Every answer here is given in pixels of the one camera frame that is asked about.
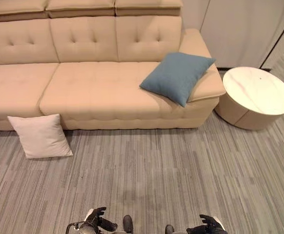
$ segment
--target pillow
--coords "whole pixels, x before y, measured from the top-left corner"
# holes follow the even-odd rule
[[[166,96],[185,107],[193,87],[214,62],[213,58],[170,53],[146,77],[140,87]]]
[[[59,114],[34,118],[8,116],[27,158],[72,156]]]

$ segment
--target floor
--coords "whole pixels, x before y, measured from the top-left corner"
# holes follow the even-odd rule
[[[284,81],[284,56],[272,73]],[[0,234],[63,234],[107,206],[136,234],[164,233],[218,216],[228,233],[284,233],[284,116],[262,131],[215,113],[198,129],[67,131],[73,157],[25,159],[0,132]]]

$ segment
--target beige sofa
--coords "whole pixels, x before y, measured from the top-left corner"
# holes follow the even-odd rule
[[[178,16],[0,22],[0,130],[59,113],[64,129],[195,128],[225,93],[212,65],[185,108],[139,84],[168,52],[210,57]]]
[[[181,0],[0,0],[0,22],[80,16],[179,16]]]

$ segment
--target round side table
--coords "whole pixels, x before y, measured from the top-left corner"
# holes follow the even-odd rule
[[[269,72],[236,67],[223,77],[226,94],[215,111],[243,129],[263,129],[284,114],[284,83]]]

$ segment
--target black glove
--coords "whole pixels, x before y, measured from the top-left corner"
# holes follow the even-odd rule
[[[187,228],[188,234],[227,234],[222,225],[218,223],[213,217],[204,214],[199,215],[203,223],[206,225],[201,225],[195,228]]]
[[[89,210],[88,217],[86,218],[85,223],[81,225],[80,229],[82,229],[86,225],[93,227],[96,233],[99,233],[98,227],[101,227],[109,232],[113,232],[117,229],[118,225],[116,223],[112,223],[100,217],[101,215],[104,215],[106,207],[96,208],[92,210],[92,212],[91,210]]]
[[[227,234],[227,232],[224,230],[222,225],[217,222],[213,217],[200,214],[201,218],[203,218],[202,222],[206,223],[206,233],[208,234]]]

